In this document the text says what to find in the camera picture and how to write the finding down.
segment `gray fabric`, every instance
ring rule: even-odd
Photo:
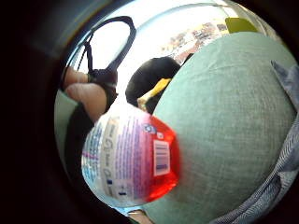
[[[177,132],[181,177],[144,205],[155,223],[208,223],[271,174],[295,118],[271,61],[295,64],[278,42],[237,33],[203,47],[178,71],[154,115]]]
[[[279,83],[288,93],[293,105],[299,110],[299,67],[292,66],[288,71],[272,62]],[[299,171],[299,116],[297,113],[284,142],[278,162],[271,175],[244,203],[229,214],[211,223],[250,223],[266,215],[291,187]]]

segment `plastic bottle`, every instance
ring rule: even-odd
[[[88,134],[81,165],[89,188],[104,203],[117,207],[149,203],[178,183],[176,134],[117,99]]]

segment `green fabric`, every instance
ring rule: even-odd
[[[64,144],[67,133],[67,126],[70,117],[74,113],[77,106],[77,102],[67,97],[62,91],[57,91],[54,107],[54,128],[57,148],[64,168]]]
[[[228,32],[258,32],[254,25],[243,18],[226,18],[225,23],[228,29]]]
[[[274,168],[295,111],[271,60],[295,64],[278,42],[235,33],[200,49],[173,78],[154,115],[177,132],[181,175],[145,204],[155,223],[208,223],[237,208]]]

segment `bottle label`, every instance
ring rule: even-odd
[[[135,206],[149,201],[154,177],[169,174],[174,133],[150,114],[121,105],[102,116],[89,133],[82,173],[98,198],[111,199],[109,205]]]

